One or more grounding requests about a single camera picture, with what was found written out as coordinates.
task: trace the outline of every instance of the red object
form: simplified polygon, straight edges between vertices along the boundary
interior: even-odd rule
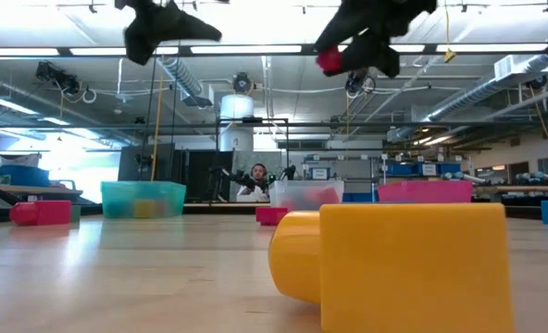
[[[473,184],[468,180],[409,180],[380,185],[382,204],[454,204],[470,203]]]
[[[288,209],[282,207],[257,207],[255,222],[262,226],[277,226],[288,212]]]
[[[342,67],[341,60],[342,54],[338,50],[338,46],[335,46],[330,50],[320,52],[316,63],[324,72],[337,72]]]
[[[18,226],[65,225],[70,224],[70,209],[68,200],[17,203],[9,217]]]

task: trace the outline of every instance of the translucent plastic bin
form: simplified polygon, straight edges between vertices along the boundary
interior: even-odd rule
[[[105,218],[166,218],[181,215],[185,185],[169,181],[104,181]]]
[[[318,210],[323,204],[342,202],[341,180],[277,180],[270,189],[272,207],[295,210]]]
[[[470,203],[473,184],[468,180],[409,180],[380,185],[382,204],[451,204]]]

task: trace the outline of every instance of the teal plastic bin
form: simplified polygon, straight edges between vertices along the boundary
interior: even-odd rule
[[[185,185],[170,181],[104,181],[105,218],[167,218],[181,215]]]

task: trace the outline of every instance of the white plastic bin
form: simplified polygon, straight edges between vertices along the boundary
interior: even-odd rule
[[[342,202],[341,180],[277,180],[270,189],[272,207],[295,210],[318,210],[323,204]]]

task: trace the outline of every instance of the person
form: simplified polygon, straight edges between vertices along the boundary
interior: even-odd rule
[[[256,184],[266,184],[268,182],[266,178],[266,174],[268,171],[266,170],[266,166],[264,166],[261,163],[256,163],[254,166],[252,166],[250,175],[252,179],[254,179]],[[268,186],[263,186],[264,190],[262,190],[259,186],[255,186],[253,189],[250,189],[246,186],[242,186],[239,189],[239,192],[237,193],[237,196],[240,195],[247,195],[247,196],[253,196],[255,197],[256,201],[259,202],[268,202],[269,201],[269,193],[268,193]]]

